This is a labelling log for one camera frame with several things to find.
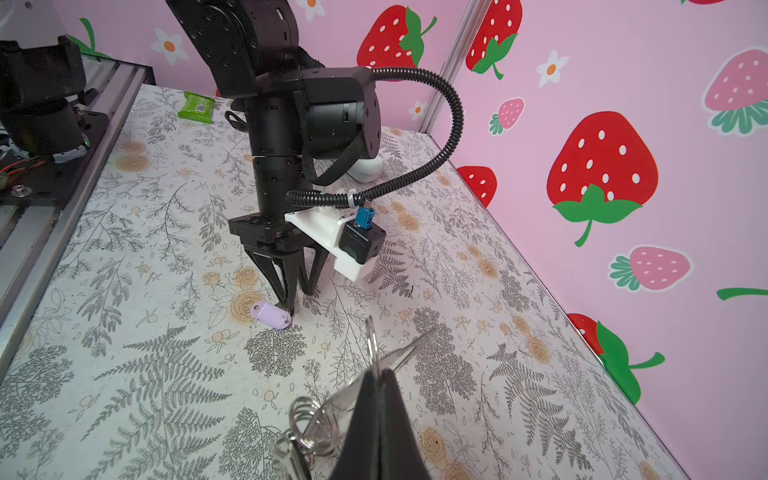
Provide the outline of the small pink key cap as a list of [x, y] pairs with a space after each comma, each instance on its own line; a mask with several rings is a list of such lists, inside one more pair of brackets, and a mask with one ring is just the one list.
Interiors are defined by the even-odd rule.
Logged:
[[293, 323], [292, 315], [287, 310], [266, 301], [254, 303], [250, 313], [255, 321], [275, 330], [285, 330]]

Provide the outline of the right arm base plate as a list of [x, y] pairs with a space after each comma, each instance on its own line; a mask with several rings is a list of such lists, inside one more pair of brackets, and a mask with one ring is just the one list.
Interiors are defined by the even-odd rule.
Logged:
[[104, 113], [83, 113], [80, 127], [89, 143], [86, 153], [65, 163], [48, 162], [28, 174], [14, 175], [10, 186], [1, 190], [1, 205], [63, 208], [85, 178], [86, 169], [93, 162], [108, 125], [109, 117]]

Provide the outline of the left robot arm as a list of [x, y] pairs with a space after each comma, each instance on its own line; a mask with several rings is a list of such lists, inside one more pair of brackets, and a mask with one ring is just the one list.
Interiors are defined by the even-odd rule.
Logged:
[[[229, 228], [274, 291], [277, 309], [292, 315], [296, 297], [315, 292], [327, 261], [350, 280], [366, 276], [386, 237], [372, 203], [449, 160], [464, 126], [456, 90], [421, 68], [324, 66], [300, 46], [285, 1], [173, 1], [170, 9], [231, 100], [229, 123], [249, 136], [258, 210], [231, 219]], [[329, 186], [357, 162], [378, 154], [381, 81], [439, 92], [452, 115], [448, 140], [415, 170], [332, 193]]]

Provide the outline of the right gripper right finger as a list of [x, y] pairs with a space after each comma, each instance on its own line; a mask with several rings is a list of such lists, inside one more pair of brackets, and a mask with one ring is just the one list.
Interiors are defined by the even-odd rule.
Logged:
[[429, 480], [400, 388], [392, 370], [382, 372], [381, 478]]

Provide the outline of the keyring with strap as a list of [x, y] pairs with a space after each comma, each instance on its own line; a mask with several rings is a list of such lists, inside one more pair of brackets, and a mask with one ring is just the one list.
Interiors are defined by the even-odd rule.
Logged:
[[365, 373], [373, 373], [382, 386], [382, 372], [392, 370], [396, 376], [397, 369], [407, 364], [437, 331], [432, 328], [410, 344], [382, 355], [373, 320], [368, 318], [365, 326], [370, 366], [322, 404], [310, 397], [298, 397], [291, 403], [289, 429], [272, 447], [280, 479], [310, 479], [313, 458], [330, 455], [336, 449], [342, 452]]

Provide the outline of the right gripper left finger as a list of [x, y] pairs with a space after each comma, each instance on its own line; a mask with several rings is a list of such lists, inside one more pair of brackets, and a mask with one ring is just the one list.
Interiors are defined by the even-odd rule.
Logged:
[[366, 372], [342, 452], [330, 475], [331, 480], [379, 478], [384, 411], [382, 394], [381, 381], [373, 373]]

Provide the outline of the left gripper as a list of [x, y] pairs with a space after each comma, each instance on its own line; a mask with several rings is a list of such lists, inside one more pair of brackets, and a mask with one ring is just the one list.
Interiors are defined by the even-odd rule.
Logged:
[[321, 230], [335, 220], [329, 207], [312, 207], [279, 216], [247, 214], [229, 219], [228, 226], [271, 286], [277, 306], [293, 315], [298, 283], [306, 296], [315, 294], [329, 256], [328, 245], [317, 239], [328, 239]]

